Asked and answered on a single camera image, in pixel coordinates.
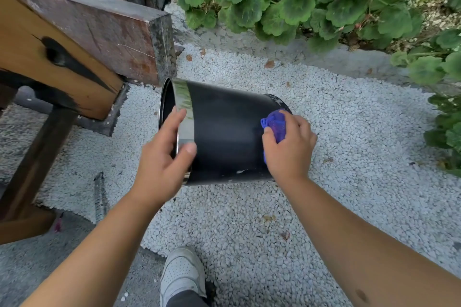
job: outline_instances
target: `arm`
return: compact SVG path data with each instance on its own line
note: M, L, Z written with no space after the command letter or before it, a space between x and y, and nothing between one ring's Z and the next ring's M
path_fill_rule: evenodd
M22 304L23 307L112 306L135 258L142 236L161 206L174 197L197 152L188 143L173 160L185 109L168 116L142 149L131 190L58 268Z
M349 211L307 178L317 137L285 113L287 134L263 135L269 170L327 268L356 307L459 306L461 280Z

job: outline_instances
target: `fingernail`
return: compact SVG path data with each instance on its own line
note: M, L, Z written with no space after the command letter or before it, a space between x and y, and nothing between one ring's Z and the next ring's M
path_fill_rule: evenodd
M197 153L197 145L193 142L186 143L183 148L190 154Z

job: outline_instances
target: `white gravel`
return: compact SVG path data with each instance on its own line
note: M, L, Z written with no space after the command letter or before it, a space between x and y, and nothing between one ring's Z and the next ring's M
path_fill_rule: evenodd
M265 68L266 61L212 51L202 56L199 48L186 46L178 74L282 98L319 135L314 181L365 220L461 276L461 181L438 170L439 152L425 147L422 133L437 113L426 102L428 94L305 65L275 62ZM132 86L112 138L74 128L38 200L94 221L93 178L104 171L114 205L134 181L142 144L156 132L159 93ZM9 124L11 132L18 119L7 117L22 111L12 107L0 121L0 155L18 153L2 127ZM3 158L0 175L11 174L19 159ZM179 245L194 247L204 261L219 306L350 305L274 183L183 188L142 241L164 256Z

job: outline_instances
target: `hand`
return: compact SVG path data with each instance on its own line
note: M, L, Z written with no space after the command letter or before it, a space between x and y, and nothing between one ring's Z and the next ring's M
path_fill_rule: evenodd
M307 179L317 135L303 117L280 112L285 115L285 139L277 144L272 129L267 127L262 143L267 167L275 181L283 187L287 182Z
M162 206L181 188L184 175L197 154L197 145L185 144L177 156L170 156L176 143L179 124L186 117L186 110L176 108L166 118L152 141L142 147L138 172L130 193L150 206Z

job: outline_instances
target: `sneaker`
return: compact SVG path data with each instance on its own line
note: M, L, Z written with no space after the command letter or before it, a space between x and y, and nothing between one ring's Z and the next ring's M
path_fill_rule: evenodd
M181 246L166 259L160 281L160 307L165 307L170 298L185 290L193 290L206 298L203 264L192 249Z

